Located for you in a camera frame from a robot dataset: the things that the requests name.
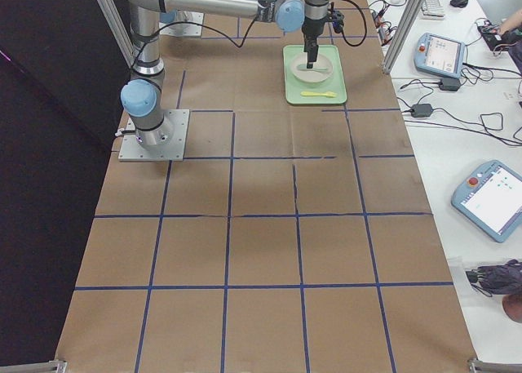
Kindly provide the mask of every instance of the metal base plate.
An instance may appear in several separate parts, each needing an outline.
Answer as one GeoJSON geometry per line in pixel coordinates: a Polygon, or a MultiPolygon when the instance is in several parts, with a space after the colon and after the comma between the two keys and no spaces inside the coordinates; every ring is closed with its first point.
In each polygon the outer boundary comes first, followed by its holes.
{"type": "MultiPolygon", "coordinates": [[[[204,15],[200,12],[192,12],[192,22],[196,22],[198,24],[203,24],[204,15]]],[[[196,24],[173,24],[168,28],[164,28],[160,34],[164,36],[172,36],[172,37],[186,37],[186,38],[195,38],[201,37],[201,32],[203,28],[201,26],[197,26],[196,24]]]]}
{"type": "MultiPolygon", "coordinates": [[[[188,109],[166,109],[164,114],[165,118],[168,118],[174,126],[172,138],[165,144],[145,147],[138,143],[134,134],[124,135],[118,157],[120,161],[183,161],[190,112],[188,109]]],[[[134,123],[130,119],[126,129],[135,129],[134,123]]]]}

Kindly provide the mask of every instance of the black wall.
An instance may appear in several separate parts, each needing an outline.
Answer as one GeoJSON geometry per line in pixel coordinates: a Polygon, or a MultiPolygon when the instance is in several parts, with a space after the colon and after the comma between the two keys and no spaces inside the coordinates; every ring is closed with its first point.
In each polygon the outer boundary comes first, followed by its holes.
{"type": "MultiPolygon", "coordinates": [[[[126,3],[117,0],[128,23],[126,3]]],[[[0,0],[0,366],[45,362],[69,307],[127,68],[96,0],[0,0]]]]}

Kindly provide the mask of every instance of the white plate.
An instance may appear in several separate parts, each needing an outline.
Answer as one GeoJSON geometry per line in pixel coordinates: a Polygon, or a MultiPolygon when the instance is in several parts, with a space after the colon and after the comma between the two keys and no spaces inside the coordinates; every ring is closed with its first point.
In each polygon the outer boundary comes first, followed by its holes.
{"type": "Polygon", "coordinates": [[[302,52],[295,56],[290,63],[290,71],[297,79],[307,83],[318,83],[325,81],[332,75],[332,72],[334,71],[332,62],[326,56],[321,54],[317,55],[317,62],[313,64],[313,67],[318,69],[326,69],[326,71],[319,72],[312,69],[298,69],[297,67],[300,64],[304,64],[306,66],[307,58],[307,53],[302,52]]]}

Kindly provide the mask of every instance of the computer mouse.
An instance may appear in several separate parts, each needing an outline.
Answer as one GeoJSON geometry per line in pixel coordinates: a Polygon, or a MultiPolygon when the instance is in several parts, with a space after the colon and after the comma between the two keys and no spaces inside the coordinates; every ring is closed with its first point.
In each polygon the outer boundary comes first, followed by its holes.
{"type": "Polygon", "coordinates": [[[468,0],[451,0],[449,4],[451,4],[453,7],[459,7],[464,8],[467,6],[468,0]]]}

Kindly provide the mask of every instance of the blue-gray device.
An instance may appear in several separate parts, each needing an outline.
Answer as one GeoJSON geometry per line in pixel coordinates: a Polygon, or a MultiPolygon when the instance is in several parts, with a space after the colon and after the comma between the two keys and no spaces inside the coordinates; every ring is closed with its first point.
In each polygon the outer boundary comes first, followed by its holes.
{"type": "Polygon", "coordinates": [[[465,49],[464,42],[425,33],[415,50],[415,67],[443,77],[460,78],[465,49]]]}
{"type": "Polygon", "coordinates": [[[522,177],[500,161],[477,167],[461,183],[453,204],[496,242],[505,242],[522,223],[522,177]]]}

